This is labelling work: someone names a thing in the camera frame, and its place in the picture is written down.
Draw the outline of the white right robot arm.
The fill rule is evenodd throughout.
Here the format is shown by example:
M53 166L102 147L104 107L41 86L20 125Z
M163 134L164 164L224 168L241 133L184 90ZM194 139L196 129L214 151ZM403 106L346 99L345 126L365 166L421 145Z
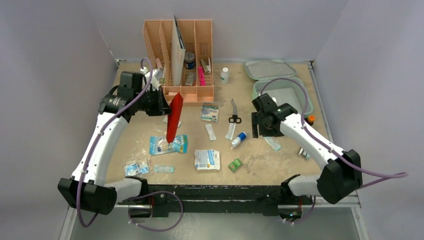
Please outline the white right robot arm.
M253 137L289 137L303 148L320 168L319 175L296 174L282 182L280 196L288 204L300 196L321 196L336 204L363 185L360 155L334 145L305 122L288 103L277 105L267 94L252 101Z

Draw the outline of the red zipper pouch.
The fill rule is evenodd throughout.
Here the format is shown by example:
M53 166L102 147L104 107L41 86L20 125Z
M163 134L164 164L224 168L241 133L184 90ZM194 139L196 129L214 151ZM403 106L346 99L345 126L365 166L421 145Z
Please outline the red zipper pouch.
M176 137L177 133L177 124L180 121L182 109L183 109L183 103L184 99L180 93L177 93L171 103L170 103L170 109L171 114L168 115L168 125L167 125L167 133L166 133L166 141L168 143L172 143Z

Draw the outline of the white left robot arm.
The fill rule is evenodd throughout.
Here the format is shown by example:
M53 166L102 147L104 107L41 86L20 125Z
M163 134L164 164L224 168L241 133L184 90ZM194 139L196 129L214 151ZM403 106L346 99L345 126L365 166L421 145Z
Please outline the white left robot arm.
M162 71L123 71L119 84L99 103L96 126L87 149L69 178L61 178L58 190L78 213L88 211L108 215L115 204L131 199L138 205L149 199L147 181L129 176L106 183L107 172L116 145L137 112L148 116L166 116L171 108L161 87Z

